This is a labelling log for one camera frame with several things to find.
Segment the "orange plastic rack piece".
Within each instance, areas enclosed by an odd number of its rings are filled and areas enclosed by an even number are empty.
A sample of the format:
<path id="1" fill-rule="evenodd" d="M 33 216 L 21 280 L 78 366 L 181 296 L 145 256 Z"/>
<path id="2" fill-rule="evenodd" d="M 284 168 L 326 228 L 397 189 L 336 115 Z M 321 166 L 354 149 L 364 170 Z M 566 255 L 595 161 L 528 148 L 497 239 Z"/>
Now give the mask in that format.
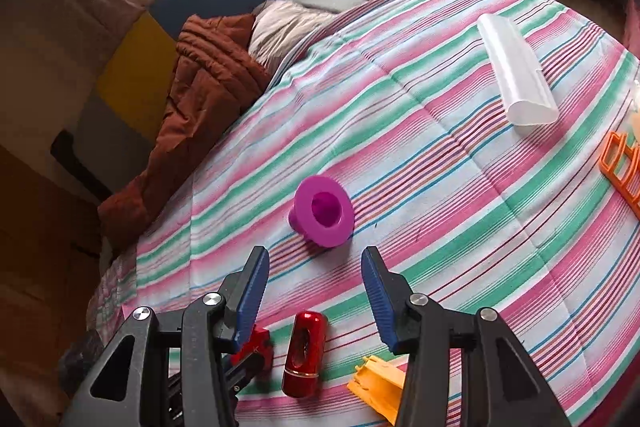
<path id="1" fill-rule="evenodd" d="M 394 425 L 404 390 L 406 373 L 376 355 L 363 358 L 347 389 L 386 421 Z"/>

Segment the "red cylinder toy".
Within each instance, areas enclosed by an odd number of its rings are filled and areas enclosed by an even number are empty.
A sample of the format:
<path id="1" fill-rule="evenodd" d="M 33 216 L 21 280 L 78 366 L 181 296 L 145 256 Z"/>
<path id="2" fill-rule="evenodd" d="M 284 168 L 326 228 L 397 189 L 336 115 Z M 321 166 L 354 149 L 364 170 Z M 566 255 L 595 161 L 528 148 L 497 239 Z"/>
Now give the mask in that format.
<path id="1" fill-rule="evenodd" d="M 320 312 L 295 315 L 282 376 L 282 391 L 289 397 L 304 399 L 318 391 L 327 330 L 328 320 Z"/>

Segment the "magenta flanged plastic cup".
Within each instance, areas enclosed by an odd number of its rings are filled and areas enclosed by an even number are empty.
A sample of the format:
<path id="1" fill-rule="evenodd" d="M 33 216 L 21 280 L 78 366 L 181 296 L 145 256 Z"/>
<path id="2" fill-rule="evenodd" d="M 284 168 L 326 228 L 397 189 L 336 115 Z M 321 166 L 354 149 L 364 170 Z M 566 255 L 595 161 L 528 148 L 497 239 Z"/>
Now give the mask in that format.
<path id="1" fill-rule="evenodd" d="M 307 241 L 334 248 L 352 235 L 355 210 L 341 183 L 328 176 L 308 176 L 297 187 L 288 223 Z"/>

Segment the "red block toy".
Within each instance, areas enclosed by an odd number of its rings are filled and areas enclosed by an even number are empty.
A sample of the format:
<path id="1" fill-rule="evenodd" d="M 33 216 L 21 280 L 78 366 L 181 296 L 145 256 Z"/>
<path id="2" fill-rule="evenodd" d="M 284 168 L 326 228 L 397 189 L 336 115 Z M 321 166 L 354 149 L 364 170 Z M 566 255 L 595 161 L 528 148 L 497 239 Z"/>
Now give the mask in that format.
<path id="1" fill-rule="evenodd" d="M 265 375 L 269 373 L 273 365 L 273 343 L 268 329 L 254 325 L 250 333 L 250 338 L 244 343 L 241 350 L 235 353 L 235 355 L 231 355 L 231 365 L 239 365 L 252 353 L 258 353 L 258 355 L 264 359 L 262 368 L 259 369 L 258 374 Z"/>

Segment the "striped bed sheet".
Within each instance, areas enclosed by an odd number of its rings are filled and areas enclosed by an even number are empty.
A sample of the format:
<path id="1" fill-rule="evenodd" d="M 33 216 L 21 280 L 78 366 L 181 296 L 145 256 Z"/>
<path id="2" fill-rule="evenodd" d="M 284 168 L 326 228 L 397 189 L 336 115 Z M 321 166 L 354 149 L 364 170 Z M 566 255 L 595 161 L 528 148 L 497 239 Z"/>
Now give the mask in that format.
<path id="1" fill-rule="evenodd" d="M 477 20 L 512 20 L 559 109 L 506 119 Z M 639 62 L 554 0 L 384 0 L 314 43 L 186 180 L 99 283 L 88 324 L 111 338 L 138 306 L 180 309 L 253 247 L 270 254 L 258 322 L 274 344 L 244 426 L 376 426 L 347 382 L 388 355 L 362 285 L 364 248 L 443 307 L 491 307 L 579 425 L 639 363 L 639 222 L 600 173 L 627 127 Z M 288 223 L 308 176 L 341 183 L 355 228 L 323 248 Z M 328 320 L 320 386 L 282 391 L 295 315 Z"/>

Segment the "multicolour padded headboard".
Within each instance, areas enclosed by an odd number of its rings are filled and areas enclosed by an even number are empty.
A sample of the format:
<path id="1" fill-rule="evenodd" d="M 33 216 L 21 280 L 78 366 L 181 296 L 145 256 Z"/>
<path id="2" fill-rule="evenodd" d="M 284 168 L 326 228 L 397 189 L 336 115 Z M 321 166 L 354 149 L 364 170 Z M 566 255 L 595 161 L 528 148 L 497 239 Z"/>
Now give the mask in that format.
<path id="1" fill-rule="evenodd" d="M 75 129 L 52 143 L 52 155 L 97 199 L 119 191 L 154 146 L 186 19 L 245 14 L 265 1 L 154 0 L 107 61 Z"/>

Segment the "orange lattice rack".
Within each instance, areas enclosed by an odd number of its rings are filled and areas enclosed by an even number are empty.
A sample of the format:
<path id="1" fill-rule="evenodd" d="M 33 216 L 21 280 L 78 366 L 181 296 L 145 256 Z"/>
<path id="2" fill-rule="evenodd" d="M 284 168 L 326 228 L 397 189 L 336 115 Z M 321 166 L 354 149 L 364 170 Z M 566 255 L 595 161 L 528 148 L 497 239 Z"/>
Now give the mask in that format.
<path id="1" fill-rule="evenodd" d="M 627 132 L 609 131 L 602 143 L 598 166 L 639 218 L 639 145 L 631 144 L 628 139 Z"/>

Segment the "white translucent tube case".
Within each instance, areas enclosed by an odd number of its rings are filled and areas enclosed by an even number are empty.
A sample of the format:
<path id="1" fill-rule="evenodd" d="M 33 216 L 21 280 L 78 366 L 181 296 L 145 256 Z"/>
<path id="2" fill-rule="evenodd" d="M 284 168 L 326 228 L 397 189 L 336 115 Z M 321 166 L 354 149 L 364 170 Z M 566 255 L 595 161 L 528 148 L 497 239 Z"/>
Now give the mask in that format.
<path id="1" fill-rule="evenodd" d="M 483 14 L 477 20 L 500 91 L 506 119 L 518 127 L 554 124 L 559 118 L 541 64 L 512 20 Z"/>

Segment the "rust brown quilt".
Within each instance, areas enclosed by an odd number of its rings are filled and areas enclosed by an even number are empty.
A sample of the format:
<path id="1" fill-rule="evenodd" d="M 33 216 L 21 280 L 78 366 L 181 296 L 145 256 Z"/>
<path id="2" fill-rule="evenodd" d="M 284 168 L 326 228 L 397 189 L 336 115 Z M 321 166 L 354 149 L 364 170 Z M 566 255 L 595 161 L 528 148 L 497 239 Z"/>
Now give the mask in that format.
<path id="1" fill-rule="evenodd" d="M 148 165 L 99 207 L 116 251 L 134 243 L 160 215 L 221 135 L 266 91 L 270 75 L 248 53 L 252 14 L 190 16 Z"/>

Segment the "white pillow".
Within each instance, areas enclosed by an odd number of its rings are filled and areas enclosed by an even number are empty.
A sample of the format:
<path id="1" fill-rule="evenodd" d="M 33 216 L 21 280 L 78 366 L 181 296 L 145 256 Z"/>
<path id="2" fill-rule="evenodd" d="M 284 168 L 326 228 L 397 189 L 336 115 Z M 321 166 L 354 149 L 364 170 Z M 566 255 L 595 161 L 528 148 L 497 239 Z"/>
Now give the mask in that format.
<path id="1" fill-rule="evenodd" d="M 255 17 L 248 53 L 273 75 L 299 41 L 332 22 L 331 12 L 307 8 L 291 0 L 268 0 L 252 12 Z"/>

